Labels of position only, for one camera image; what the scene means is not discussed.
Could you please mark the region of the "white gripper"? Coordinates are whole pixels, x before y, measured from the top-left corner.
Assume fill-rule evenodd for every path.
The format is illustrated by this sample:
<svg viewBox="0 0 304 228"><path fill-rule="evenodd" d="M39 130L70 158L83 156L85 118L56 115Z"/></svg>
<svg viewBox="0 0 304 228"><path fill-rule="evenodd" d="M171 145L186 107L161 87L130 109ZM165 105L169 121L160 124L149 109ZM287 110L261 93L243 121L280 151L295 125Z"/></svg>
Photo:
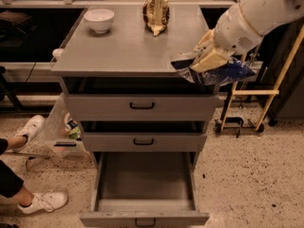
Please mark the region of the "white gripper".
<svg viewBox="0 0 304 228"><path fill-rule="evenodd" d="M215 29L209 29L199 40L194 48L196 57L190 68L196 72L205 72L224 66L234 53L244 54L262 40L263 36L242 14L240 5L233 5L220 16Z"/></svg>

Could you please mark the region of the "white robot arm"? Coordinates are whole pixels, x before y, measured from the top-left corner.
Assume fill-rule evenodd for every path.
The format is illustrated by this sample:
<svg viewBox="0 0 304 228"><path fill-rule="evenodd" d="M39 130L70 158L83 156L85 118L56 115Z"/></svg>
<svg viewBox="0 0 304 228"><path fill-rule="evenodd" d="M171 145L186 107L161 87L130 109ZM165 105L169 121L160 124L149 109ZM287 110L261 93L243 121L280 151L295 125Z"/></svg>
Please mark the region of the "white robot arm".
<svg viewBox="0 0 304 228"><path fill-rule="evenodd" d="M195 47L190 68L204 72L225 65L260 45L281 25L304 16L304 0L241 0L225 11Z"/></svg>

